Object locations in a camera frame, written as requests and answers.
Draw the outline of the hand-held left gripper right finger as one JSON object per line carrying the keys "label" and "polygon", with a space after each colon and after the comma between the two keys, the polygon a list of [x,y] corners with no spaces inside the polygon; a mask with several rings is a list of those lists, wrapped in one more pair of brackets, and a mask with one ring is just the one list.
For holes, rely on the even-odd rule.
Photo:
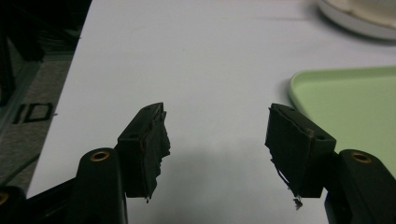
{"label": "hand-held left gripper right finger", "polygon": [[336,140],[295,109],[269,107],[265,145],[296,201],[323,190],[330,224],[396,224],[396,178],[357,149],[335,152]]}

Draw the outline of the light green tray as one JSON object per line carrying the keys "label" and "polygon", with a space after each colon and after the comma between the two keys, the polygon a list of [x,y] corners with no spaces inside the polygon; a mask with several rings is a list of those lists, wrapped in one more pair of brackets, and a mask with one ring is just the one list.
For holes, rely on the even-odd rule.
{"label": "light green tray", "polygon": [[337,140],[337,151],[368,152],[396,177],[396,65],[303,71],[289,95]]}

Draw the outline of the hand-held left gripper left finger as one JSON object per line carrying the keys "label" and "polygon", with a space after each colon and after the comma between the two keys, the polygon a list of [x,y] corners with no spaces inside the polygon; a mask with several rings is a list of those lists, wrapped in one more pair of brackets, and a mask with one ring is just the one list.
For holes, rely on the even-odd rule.
{"label": "hand-held left gripper left finger", "polygon": [[140,109],[113,148],[79,161],[68,205],[68,224],[128,224],[128,198],[149,200],[161,163],[170,154],[162,103]]}

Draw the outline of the white round dish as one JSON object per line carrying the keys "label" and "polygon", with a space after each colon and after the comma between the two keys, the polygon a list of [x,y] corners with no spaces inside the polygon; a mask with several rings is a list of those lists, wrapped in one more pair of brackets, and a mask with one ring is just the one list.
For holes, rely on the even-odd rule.
{"label": "white round dish", "polygon": [[317,0],[319,10],[351,32],[396,41],[396,0]]}

